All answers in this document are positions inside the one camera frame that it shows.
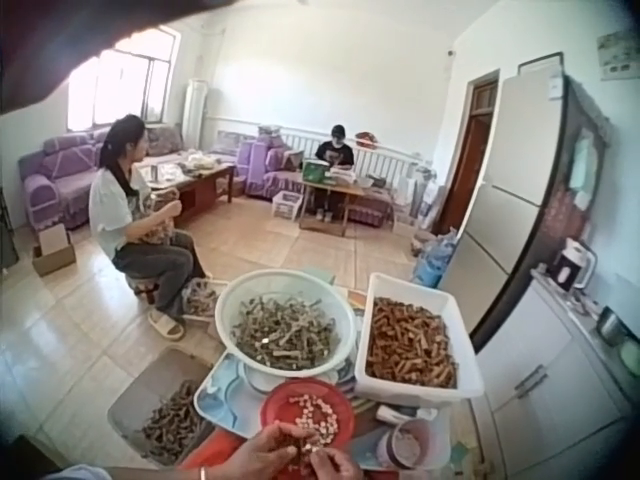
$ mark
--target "refrigerator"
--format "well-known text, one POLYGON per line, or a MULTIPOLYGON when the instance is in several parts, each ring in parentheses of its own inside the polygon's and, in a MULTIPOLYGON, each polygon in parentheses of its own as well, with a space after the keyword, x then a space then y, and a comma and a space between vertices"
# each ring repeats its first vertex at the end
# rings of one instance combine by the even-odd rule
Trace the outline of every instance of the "refrigerator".
POLYGON ((610 124, 552 66, 508 78, 484 175, 440 284, 456 297, 476 351, 506 321, 530 271, 579 239, 597 193, 610 124))

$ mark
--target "purple armchair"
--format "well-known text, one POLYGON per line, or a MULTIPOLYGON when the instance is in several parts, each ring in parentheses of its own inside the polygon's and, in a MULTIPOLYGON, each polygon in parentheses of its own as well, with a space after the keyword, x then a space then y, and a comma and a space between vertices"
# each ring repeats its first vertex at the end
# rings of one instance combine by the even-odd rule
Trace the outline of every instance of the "purple armchair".
POLYGON ((41 151, 18 161, 27 218, 35 230, 60 221, 75 228, 87 221, 98 153, 92 133, 72 133, 46 140, 41 151))
POLYGON ((302 191, 300 173, 285 169, 285 152, 290 149, 278 135, 260 135, 255 141, 242 143, 237 168, 246 172, 247 195, 270 200, 281 190, 302 191))

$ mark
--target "gray pants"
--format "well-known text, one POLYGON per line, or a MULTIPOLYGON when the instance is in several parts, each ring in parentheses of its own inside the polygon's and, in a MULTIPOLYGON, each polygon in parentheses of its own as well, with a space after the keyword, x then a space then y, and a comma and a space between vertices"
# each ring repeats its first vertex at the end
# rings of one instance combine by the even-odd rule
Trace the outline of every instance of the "gray pants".
POLYGON ((113 265, 133 279, 157 279, 155 308, 180 322, 183 287, 192 278, 205 277, 193 238, 180 230, 174 232, 171 245, 127 243, 116 252, 113 265))

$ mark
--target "white cabinet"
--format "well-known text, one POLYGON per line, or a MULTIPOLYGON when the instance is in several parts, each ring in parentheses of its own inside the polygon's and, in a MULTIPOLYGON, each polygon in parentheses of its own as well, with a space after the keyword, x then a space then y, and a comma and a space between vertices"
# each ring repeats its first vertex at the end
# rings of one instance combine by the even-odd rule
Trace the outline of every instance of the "white cabinet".
POLYGON ((608 460, 627 425, 619 421, 542 463, 509 477, 511 480, 583 480, 608 460))
POLYGON ((491 409, 516 394, 516 387, 537 375, 570 342, 571 335, 538 293, 529 288, 509 320, 478 355, 491 409))
POLYGON ((534 385, 494 413, 508 473, 549 458, 620 417, 575 342, 544 367, 534 385))
POLYGON ((579 478, 562 476, 567 459, 593 447, 572 449, 628 411, 616 383, 594 366, 584 334, 554 302, 534 281, 478 355, 485 396, 472 405, 484 453, 496 464, 491 479, 579 478))

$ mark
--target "black hair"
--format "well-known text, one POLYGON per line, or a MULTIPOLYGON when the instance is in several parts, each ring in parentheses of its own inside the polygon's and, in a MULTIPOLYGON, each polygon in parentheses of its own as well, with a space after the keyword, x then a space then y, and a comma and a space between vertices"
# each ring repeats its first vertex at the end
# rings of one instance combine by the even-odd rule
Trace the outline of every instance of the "black hair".
POLYGON ((331 129, 331 136, 344 140, 347 136, 347 132, 342 125, 336 125, 331 129))
POLYGON ((118 160, 126 153, 127 145, 138 145, 146 128, 144 121, 136 115, 127 115, 116 120, 100 149, 98 166, 111 172, 127 197, 137 197, 138 191, 127 180, 118 160))

